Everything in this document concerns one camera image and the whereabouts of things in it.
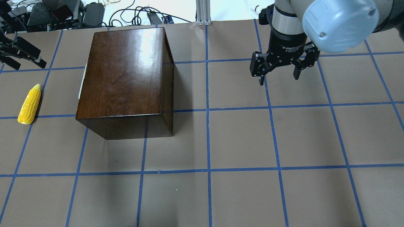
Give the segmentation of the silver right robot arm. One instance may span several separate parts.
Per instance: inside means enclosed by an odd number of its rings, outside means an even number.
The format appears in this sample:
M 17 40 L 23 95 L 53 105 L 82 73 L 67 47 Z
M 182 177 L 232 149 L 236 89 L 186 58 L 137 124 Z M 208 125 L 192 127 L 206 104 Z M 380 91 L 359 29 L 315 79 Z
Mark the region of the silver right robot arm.
M 293 76 L 313 66 L 321 51 L 342 53 L 372 33 L 398 30 L 403 39 L 402 0 L 276 0 L 258 13 L 271 27 L 266 53 L 252 54 L 251 76 L 264 84 L 277 67 L 294 65 Z

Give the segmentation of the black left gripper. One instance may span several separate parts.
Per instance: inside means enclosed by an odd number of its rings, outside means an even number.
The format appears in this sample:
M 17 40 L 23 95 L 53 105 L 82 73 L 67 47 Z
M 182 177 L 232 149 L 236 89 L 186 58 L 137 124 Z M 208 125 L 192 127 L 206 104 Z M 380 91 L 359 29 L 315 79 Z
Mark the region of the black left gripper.
M 16 37 L 15 40 L 11 40 L 4 33 L 0 33 L 0 62 L 14 70 L 19 70 L 21 64 L 10 56 L 29 60 L 39 68 L 44 69 L 47 63 L 40 54 L 41 50 L 24 38 Z

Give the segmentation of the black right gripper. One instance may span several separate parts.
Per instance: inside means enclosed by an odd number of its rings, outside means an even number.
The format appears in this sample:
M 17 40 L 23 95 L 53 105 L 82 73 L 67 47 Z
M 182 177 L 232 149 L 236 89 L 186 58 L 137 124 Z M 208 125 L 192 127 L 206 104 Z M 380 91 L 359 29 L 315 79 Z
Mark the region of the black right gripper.
M 314 66 L 319 59 L 318 47 L 314 43 L 306 43 L 306 40 L 305 33 L 287 35 L 271 30 L 267 52 L 252 53 L 251 76 L 257 77 L 259 84 L 263 86 L 268 72 L 277 67 L 294 65 L 293 76 L 295 80 L 298 80 L 301 71 Z

